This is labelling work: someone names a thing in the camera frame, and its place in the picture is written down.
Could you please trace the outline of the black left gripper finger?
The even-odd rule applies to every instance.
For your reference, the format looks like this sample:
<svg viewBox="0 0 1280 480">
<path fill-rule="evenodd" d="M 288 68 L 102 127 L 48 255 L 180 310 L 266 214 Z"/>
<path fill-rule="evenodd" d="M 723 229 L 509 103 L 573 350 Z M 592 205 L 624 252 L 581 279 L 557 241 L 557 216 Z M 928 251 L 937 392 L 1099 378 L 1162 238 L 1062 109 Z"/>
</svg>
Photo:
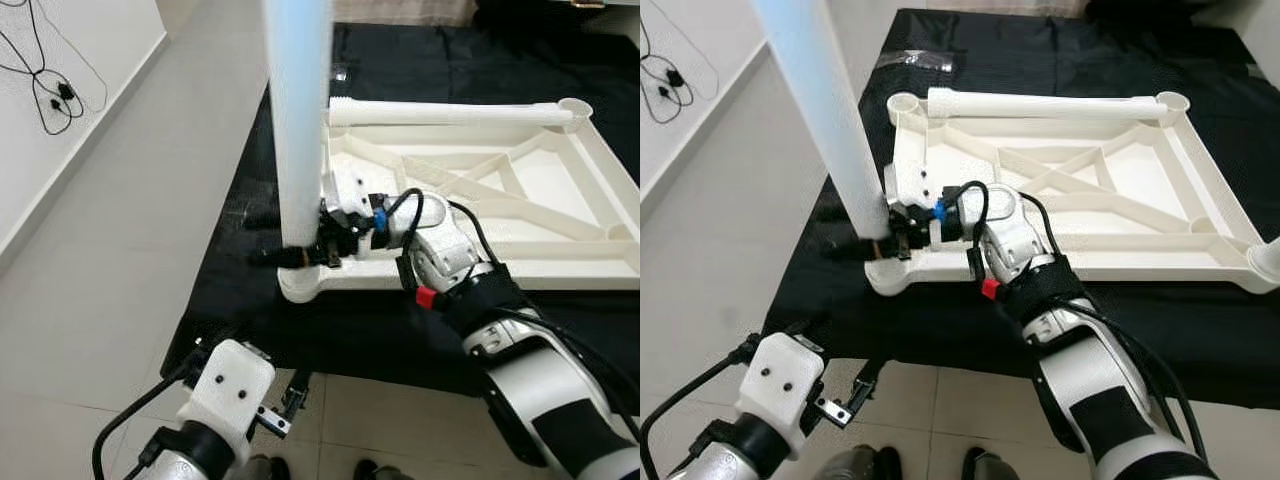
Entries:
<svg viewBox="0 0 1280 480">
<path fill-rule="evenodd" d="M 879 383 L 881 371 L 887 362 L 887 358 L 869 358 L 864 362 L 852 380 L 850 398 L 846 403 L 850 413 L 858 413 L 872 399 Z"/>
<path fill-rule="evenodd" d="M 311 370 L 294 370 L 282 397 L 280 416 L 293 421 L 301 410 L 306 408 L 310 393 Z"/>
</svg>

